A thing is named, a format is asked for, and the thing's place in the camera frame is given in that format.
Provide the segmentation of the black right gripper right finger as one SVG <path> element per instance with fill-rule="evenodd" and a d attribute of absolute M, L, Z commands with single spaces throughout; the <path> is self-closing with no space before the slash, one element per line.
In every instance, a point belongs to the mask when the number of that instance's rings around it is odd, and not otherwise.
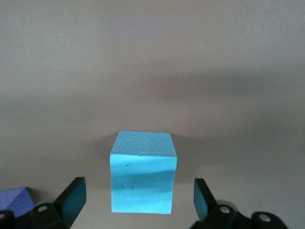
<path fill-rule="evenodd" d="M 225 203 L 218 203 L 202 178 L 194 180 L 193 202 L 199 220 L 190 229 L 288 229 L 269 212 L 257 211 L 250 218 Z"/>

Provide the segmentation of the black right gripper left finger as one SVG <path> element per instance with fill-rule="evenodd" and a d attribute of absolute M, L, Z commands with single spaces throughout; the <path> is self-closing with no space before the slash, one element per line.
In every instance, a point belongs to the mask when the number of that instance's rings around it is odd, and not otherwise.
<path fill-rule="evenodd" d="M 40 203 L 22 216 L 0 210 L 0 229 L 71 229 L 86 197 L 85 178 L 76 177 L 53 202 Z"/>

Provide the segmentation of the light blue foam block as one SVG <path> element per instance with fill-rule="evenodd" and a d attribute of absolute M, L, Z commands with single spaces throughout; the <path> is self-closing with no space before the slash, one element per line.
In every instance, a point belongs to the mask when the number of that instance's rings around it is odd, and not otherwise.
<path fill-rule="evenodd" d="M 110 154 L 112 212 L 171 214 L 176 167 L 170 133 L 121 130 Z"/>

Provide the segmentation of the purple foam block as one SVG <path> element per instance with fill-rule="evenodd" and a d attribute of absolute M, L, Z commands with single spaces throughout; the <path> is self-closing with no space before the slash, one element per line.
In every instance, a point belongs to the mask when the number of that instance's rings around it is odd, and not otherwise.
<path fill-rule="evenodd" d="M 34 208 L 34 202 L 27 187 L 0 190 L 0 210 L 10 210 L 20 217 Z"/>

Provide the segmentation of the brown table cover sheet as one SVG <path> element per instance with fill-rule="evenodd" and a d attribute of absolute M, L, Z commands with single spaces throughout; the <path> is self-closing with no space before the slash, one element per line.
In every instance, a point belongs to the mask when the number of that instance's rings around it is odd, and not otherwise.
<path fill-rule="evenodd" d="M 172 135 L 170 215 L 112 213 L 120 130 Z M 0 190 L 75 177 L 72 229 L 188 229 L 196 177 L 305 229 L 305 0 L 0 0 Z"/>

